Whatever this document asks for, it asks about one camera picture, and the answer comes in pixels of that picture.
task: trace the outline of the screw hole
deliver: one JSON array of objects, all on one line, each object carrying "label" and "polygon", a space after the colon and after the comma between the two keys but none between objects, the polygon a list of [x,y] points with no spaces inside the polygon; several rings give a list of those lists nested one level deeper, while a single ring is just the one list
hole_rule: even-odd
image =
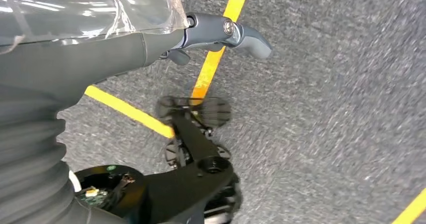
[{"label": "screw hole", "polygon": [[205,159],[202,159],[198,163],[198,168],[209,174],[217,174],[225,171],[229,167],[228,160],[219,157],[212,156]]}]

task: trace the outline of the yellow tape line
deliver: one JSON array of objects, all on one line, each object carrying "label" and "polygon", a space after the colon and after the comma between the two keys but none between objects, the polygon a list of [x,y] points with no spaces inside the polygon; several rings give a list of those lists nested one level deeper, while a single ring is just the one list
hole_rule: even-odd
[{"label": "yellow tape line", "polygon": [[392,224],[411,224],[426,210],[426,188],[392,222]]},{"label": "yellow tape line", "polygon": [[[228,17],[232,21],[236,22],[238,16],[240,16],[240,12],[243,9],[245,1],[246,0],[229,0],[227,7],[225,8],[224,17]],[[201,72],[198,76],[198,80],[195,84],[194,90],[192,91],[192,97],[205,97],[224,51],[225,47],[222,48],[221,51],[207,53]]]},{"label": "yellow tape line", "polygon": [[164,137],[172,138],[174,136],[173,129],[153,118],[152,116],[140,111],[139,109],[131,106],[130,104],[124,102],[123,100],[112,96],[109,93],[106,93],[100,90],[97,87],[90,86],[86,89],[85,94],[89,97],[92,97],[99,102],[121,112],[122,114],[128,116],[131,119],[134,119],[146,127],[156,131]]}]

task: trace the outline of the gray carpet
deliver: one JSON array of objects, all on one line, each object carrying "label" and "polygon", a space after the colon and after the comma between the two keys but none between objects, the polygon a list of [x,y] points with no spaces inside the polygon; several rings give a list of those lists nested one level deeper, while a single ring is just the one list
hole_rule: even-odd
[{"label": "gray carpet", "polygon": [[[227,3],[184,1],[214,14]],[[227,50],[209,91],[233,107],[216,140],[242,179],[235,223],[391,223],[426,183],[426,0],[248,0],[240,22],[275,50]],[[100,88],[152,114],[159,96],[190,95],[205,52],[190,55]],[[166,139],[114,110],[84,97],[61,116],[74,170],[169,170]]]}]

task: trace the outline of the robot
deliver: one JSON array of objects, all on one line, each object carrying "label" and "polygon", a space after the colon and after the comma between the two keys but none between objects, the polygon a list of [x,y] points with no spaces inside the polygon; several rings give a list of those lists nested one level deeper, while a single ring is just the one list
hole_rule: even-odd
[{"label": "robot", "polygon": [[211,135],[231,116],[220,98],[167,96],[157,116],[173,127],[172,170],[144,176],[121,165],[76,173],[56,142],[57,113],[85,89],[184,50],[226,46],[264,59],[270,44],[222,16],[185,13],[180,0],[0,0],[0,223],[230,223],[241,205],[230,153]]}]

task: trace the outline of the plastic wrap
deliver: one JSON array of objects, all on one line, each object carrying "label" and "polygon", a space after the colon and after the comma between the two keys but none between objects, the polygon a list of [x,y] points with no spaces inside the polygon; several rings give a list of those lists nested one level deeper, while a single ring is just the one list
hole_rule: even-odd
[{"label": "plastic wrap", "polygon": [[188,27],[181,0],[0,0],[0,23],[0,54],[20,43],[69,45]]}]

